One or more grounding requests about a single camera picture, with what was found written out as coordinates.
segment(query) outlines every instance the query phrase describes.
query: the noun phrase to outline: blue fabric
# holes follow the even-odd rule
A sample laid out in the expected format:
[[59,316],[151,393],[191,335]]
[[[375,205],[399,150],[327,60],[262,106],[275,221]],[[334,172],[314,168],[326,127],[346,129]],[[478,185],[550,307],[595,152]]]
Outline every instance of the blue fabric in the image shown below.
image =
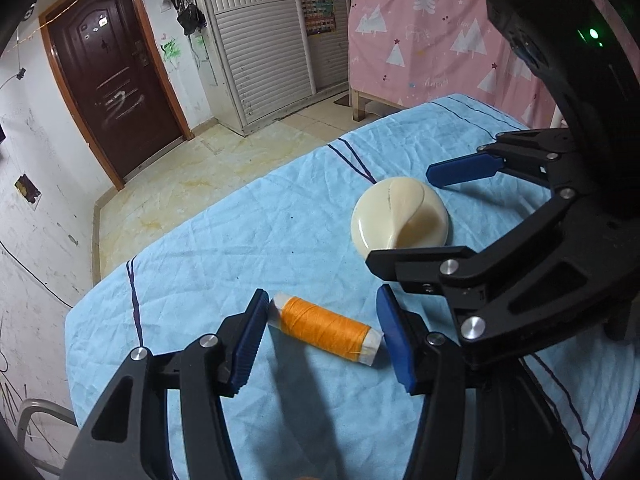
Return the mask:
[[[376,180],[405,175],[424,181],[429,164],[473,153],[496,133],[518,129],[524,127],[513,118],[456,94],[344,139]],[[332,146],[353,168],[328,147],[318,148],[209,207],[135,258],[130,266],[145,346],[154,354],[184,348],[215,331],[223,317],[242,312],[256,288],[296,295],[378,327],[381,282],[350,239],[353,207],[371,183],[344,142]],[[549,197],[548,190],[503,174],[437,193],[451,218],[448,242],[476,251]],[[454,336],[442,298],[404,294],[396,286],[394,291],[431,330]],[[82,424],[138,345],[126,266],[68,314],[65,334],[71,399]],[[543,364],[529,359],[530,365],[587,469],[599,477],[638,394],[636,348],[614,344],[593,328],[539,356]],[[396,381],[384,349],[369,368],[271,328],[248,384],[234,399],[223,399],[240,471],[252,480],[400,479],[421,406],[422,398],[409,396]],[[186,480],[177,394],[170,394],[169,417],[172,460],[178,478]]]

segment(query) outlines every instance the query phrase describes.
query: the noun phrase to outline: tile floor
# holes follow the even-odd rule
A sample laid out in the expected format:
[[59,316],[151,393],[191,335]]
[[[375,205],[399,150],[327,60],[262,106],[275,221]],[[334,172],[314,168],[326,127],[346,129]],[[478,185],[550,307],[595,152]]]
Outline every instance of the tile floor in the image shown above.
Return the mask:
[[100,211],[100,275],[236,189],[378,118],[353,121],[349,107],[334,104],[339,97],[246,138],[214,126],[145,168]]

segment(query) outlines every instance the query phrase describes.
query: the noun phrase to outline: orange thread spool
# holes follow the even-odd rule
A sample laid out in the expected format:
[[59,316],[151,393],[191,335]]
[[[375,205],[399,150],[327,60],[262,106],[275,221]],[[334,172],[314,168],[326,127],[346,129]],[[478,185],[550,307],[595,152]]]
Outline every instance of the orange thread spool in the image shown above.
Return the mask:
[[350,361],[372,364],[382,339],[377,330],[300,298],[277,294],[274,305],[279,314],[275,324],[285,334]]

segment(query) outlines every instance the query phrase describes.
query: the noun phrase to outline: orange thread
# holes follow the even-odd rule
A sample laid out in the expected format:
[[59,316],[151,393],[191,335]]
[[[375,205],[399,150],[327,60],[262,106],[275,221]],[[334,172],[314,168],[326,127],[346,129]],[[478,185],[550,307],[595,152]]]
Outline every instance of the orange thread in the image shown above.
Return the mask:
[[300,298],[291,298],[280,313],[280,329],[305,343],[357,361],[371,327]]

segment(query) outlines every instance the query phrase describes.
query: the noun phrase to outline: green paint smudge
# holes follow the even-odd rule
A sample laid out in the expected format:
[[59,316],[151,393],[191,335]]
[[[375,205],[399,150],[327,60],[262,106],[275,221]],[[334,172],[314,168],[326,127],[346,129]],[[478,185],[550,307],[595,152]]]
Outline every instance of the green paint smudge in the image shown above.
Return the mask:
[[182,54],[175,38],[171,38],[165,44],[161,44],[160,48],[162,49],[162,60],[164,62],[171,62]]

